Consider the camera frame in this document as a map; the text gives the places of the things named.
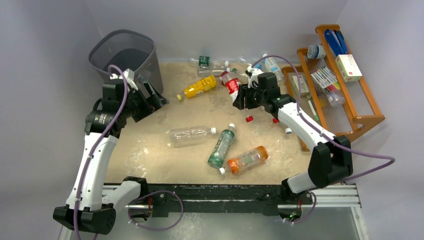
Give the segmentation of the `red label water bottle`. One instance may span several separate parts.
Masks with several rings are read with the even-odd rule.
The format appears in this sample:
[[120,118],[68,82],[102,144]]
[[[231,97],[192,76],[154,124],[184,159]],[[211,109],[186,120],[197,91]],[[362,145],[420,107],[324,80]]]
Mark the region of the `red label water bottle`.
[[224,71],[220,77],[219,80],[223,86],[226,87],[228,94],[234,103],[238,97],[239,94],[239,88],[240,88],[240,81],[237,77],[234,77],[232,75],[232,72]]

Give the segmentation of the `green tea bottle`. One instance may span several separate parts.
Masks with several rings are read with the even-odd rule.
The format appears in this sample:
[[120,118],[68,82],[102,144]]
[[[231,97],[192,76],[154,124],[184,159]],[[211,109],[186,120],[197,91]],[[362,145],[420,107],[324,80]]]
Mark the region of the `green tea bottle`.
[[230,123],[228,127],[220,133],[217,143],[208,158],[207,163],[209,166],[215,169],[219,169],[223,166],[229,149],[234,143],[236,136],[235,131],[236,125]]

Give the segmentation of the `clear bottle white cap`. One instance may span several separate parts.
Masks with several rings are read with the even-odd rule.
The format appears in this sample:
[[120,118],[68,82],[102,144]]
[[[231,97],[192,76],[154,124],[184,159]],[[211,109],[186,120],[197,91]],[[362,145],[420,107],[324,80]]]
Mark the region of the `clear bottle white cap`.
[[172,129],[169,132],[171,143],[175,146],[198,144],[217,134],[215,127],[192,126]]

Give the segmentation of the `orange label bottle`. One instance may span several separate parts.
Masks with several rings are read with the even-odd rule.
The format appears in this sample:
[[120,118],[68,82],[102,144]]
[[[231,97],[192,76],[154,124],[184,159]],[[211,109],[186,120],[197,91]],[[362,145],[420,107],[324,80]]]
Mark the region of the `orange label bottle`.
[[268,158],[269,155],[266,148],[264,146],[258,146],[229,159],[218,170],[222,175],[225,175],[227,172],[238,174],[258,164],[262,164]]

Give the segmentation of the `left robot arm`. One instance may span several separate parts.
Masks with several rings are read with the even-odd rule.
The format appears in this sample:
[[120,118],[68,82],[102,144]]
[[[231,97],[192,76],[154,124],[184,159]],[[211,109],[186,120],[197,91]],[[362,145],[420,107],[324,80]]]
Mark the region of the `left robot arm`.
[[113,75],[102,86],[102,98],[96,101],[85,119],[84,150],[77,178],[64,206],[53,211],[53,219],[75,232],[107,235],[117,214],[134,201],[149,199],[145,178],[127,176],[103,196],[103,186],[110,158],[128,118],[135,122],[149,116],[168,101],[146,77],[126,76],[127,83]]

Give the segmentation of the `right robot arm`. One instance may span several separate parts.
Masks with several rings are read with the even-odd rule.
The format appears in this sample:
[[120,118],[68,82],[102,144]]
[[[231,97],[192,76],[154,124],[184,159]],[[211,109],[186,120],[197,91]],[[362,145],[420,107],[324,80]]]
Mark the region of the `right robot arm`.
[[264,107],[267,113],[292,129],[311,151],[307,171],[282,181],[282,200],[292,204],[305,191],[322,189],[351,176],[350,140],[327,131],[304,113],[292,96],[282,94],[275,74],[266,72],[256,77],[253,86],[236,85],[238,91],[232,105],[239,110]]

